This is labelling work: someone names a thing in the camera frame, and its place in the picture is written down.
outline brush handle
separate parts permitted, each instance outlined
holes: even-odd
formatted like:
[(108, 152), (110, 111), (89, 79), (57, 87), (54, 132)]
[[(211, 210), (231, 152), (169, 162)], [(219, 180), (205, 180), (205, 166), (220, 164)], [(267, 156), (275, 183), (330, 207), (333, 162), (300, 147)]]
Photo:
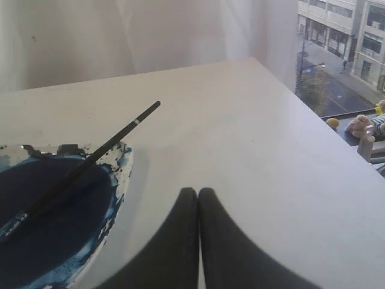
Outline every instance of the brush handle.
[(36, 217), (41, 212), (46, 211), (49, 205), (57, 198), (57, 196), (65, 190), (73, 181), (76, 181), (85, 171), (93, 166), (98, 159), (100, 159), (105, 153), (107, 153), (114, 145), (122, 140), (123, 137), (128, 135), (134, 128), (136, 128), (142, 121), (144, 121), (150, 114), (152, 114), (161, 103), (155, 102), (143, 113), (141, 113), (136, 119), (119, 131), (116, 135), (110, 138), (99, 149), (89, 155), (78, 167), (71, 170), (62, 180), (54, 184), (43, 196), (30, 205), (25, 211), (21, 211), (15, 217), (13, 217), (8, 223), (0, 228), (0, 242), (4, 242), (14, 230), (27, 221), (29, 218)]

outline palette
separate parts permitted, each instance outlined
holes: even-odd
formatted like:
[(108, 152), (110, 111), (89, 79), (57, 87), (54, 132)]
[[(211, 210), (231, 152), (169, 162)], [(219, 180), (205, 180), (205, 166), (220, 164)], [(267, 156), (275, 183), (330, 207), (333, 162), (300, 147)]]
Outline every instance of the palette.
[[(97, 148), (0, 145), (0, 225)], [(106, 242), (128, 189), (132, 161), (132, 149), (118, 143), (61, 193), (64, 203), (0, 245), (1, 288), (72, 288)]]

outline white tabletop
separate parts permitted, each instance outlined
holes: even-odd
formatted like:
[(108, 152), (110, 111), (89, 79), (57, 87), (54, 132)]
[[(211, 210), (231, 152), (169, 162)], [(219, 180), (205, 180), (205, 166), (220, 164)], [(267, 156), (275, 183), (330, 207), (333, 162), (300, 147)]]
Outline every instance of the white tabletop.
[(82, 289), (145, 245), (182, 187), (206, 186), (302, 277), (384, 288), (384, 179), (254, 59), (2, 95), (0, 143), (102, 143), (156, 100), (129, 136), (126, 202)]

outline dark blue paint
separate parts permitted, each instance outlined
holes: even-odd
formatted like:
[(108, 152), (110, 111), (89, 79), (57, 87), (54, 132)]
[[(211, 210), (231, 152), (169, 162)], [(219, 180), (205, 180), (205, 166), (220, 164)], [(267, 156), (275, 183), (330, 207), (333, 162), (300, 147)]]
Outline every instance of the dark blue paint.
[[(0, 173), (0, 225), (80, 161), (27, 161)], [(1, 289), (65, 288), (72, 281), (109, 233), (122, 202), (115, 196), (117, 183), (111, 183), (110, 173), (107, 166), (94, 166), (62, 193), (68, 199), (65, 205), (30, 221), (0, 246)]]

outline road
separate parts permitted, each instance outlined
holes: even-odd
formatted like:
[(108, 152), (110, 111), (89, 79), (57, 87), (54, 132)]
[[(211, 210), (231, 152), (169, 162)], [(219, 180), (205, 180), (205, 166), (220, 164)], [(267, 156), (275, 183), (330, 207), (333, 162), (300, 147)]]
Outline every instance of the road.
[[(297, 71), (300, 69), (301, 57), (297, 58)], [(313, 63), (303, 60), (303, 67), (309, 67)], [(310, 71), (303, 74), (314, 75), (318, 67), (309, 69)], [(373, 108), (373, 105), (364, 100), (355, 91), (349, 89), (347, 86), (330, 76), (325, 74), (325, 85), (327, 88), (327, 100), (325, 101), (324, 111), (322, 116), (332, 116), (341, 113), (351, 113), (353, 111), (367, 110)]]

